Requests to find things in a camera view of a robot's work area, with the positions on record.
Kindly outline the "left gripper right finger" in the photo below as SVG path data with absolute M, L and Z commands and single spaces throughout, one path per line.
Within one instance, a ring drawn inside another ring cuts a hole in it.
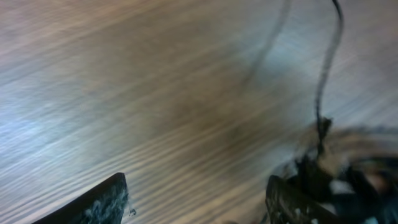
M 342 221 L 276 175 L 266 188 L 270 224 L 338 224 Z

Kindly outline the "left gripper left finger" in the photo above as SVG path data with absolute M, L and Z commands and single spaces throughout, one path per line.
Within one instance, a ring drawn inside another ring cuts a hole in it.
M 34 224 L 119 224 L 127 202 L 126 177 L 118 172 Z

